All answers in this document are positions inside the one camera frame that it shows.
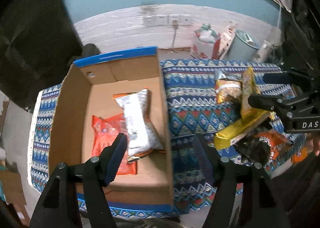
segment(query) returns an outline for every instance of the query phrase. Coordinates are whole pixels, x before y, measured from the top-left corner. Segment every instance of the table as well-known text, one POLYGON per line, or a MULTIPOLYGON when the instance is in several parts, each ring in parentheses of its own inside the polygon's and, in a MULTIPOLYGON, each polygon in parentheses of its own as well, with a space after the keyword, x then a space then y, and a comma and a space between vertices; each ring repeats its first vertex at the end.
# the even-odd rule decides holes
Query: table
MULTIPOLYGON (((204 182, 192 148, 192 139, 195 133, 201 133, 209 143, 212 143, 215 132, 222 130, 240 117, 234 104, 216 104, 215 70, 241 75, 248 66, 251 66, 262 94, 283 95, 286 99, 294 97, 289 85, 271 85, 263 82, 264 73, 280 72, 277 66, 271 64, 199 59, 165 60, 160 64, 164 76, 171 134, 174 206, 170 213, 111 207, 113 216, 140 218, 178 216, 212 204, 216 188, 204 182)), ((39 93, 32 118, 28 150, 30 170, 28 181, 39 192, 43 191, 49 178, 47 160, 50 129, 60 88, 61 85, 57 85, 39 93)), ((283 133, 283 125, 279 118, 271 121, 270 124, 283 133)), ((294 142, 294 145, 266 166, 268 172, 272 172, 290 159, 305 140, 304 134, 285 135, 294 142)), ((233 146, 220 150, 219 153, 238 164, 241 163, 241 156, 233 146)), ((242 185, 238 184, 237 193, 241 192, 242 185)), ((78 195, 78 203, 80 209, 86 210, 83 195, 78 195)))

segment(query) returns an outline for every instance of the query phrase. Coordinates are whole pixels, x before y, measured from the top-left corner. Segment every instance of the open cardboard box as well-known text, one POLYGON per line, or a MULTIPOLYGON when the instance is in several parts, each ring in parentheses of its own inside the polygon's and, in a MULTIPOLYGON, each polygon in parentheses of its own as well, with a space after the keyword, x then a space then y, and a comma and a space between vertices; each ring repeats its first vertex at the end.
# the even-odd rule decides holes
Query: open cardboard box
MULTIPOLYGON (((53 118, 49 174, 60 162, 75 165, 90 159, 94 142, 92 115, 109 118, 122 113, 123 109, 112 95, 139 92, 144 88, 149 90, 150 119, 166 154, 154 151, 138 160, 137 175, 117 175, 104 192, 110 206, 112 202, 162 205, 162 211, 170 211, 173 199, 171 145, 156 47, 97 55, 72 64, 62 83, 53 118)), ((78 184, 77 190, 83 193, 82 184, 78 184)))

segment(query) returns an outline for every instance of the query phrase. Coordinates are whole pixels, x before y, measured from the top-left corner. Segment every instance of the yellow snack bag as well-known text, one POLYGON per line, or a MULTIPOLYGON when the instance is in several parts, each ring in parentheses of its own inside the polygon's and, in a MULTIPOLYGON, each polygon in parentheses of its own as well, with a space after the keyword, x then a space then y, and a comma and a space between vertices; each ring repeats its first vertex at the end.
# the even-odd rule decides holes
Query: yellow snack bag
POLYGON ((242 75, 242 104, 241 104, 241 117, 245 117, 252 109, 248 103, 248 98, 251 94, 260 94, 259 88, 256 86, 254 79, 254 72, 252 67, 242 75))

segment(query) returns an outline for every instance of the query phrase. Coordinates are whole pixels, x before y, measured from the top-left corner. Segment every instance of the wall socket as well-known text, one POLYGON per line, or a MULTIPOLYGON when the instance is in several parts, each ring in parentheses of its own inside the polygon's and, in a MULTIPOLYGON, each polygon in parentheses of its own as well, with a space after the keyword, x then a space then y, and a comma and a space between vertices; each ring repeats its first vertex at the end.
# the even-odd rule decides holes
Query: wall socket
POLYGON ((178 14, 169 14, 169 25, 173 25, 173 21, 177 21, 179 24, 179 15, 178 14))
POLYGON ((193 17, 189 14, 157 14, 143 17, 143 25, 146 27, 166 25, 191 25, 193 17))
POLYGON ((151 16, 144 16, 143 17, 143 25, 146 27, 151 27, 156 25, 156 16, 151 15, 151 16))
POLYGON ((193 24, 193 17, 189 14, 180 14, 178 22, 182 25, 191 25, 193 24))

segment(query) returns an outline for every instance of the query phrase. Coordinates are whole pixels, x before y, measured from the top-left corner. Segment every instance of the white snack bag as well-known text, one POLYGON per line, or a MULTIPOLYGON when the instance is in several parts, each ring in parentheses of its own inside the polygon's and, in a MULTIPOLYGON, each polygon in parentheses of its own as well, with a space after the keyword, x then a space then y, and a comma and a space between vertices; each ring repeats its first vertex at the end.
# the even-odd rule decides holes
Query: white snack bag
POLYGON ((136 161, 155 150, 163 150, 152 123, 145 122, 144 114, 148 107, 148 89, 115 99, 123 108, 128 131, 128 162, 136 161))

